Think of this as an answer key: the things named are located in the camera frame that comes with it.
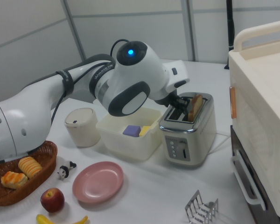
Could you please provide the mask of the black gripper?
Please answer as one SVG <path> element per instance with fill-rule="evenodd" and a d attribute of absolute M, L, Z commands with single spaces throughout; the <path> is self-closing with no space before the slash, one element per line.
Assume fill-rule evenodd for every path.
<path fill-rule="evenodd" d="M 159 105 L 164 105 L 168 107 L 171 105 L 175 109 L 186 109 L 187 114 L 193 114 L 193 99 L 185 99 L 177 95 L 177 90 L 169 93 L 165 98 L 155 100 Z"/>

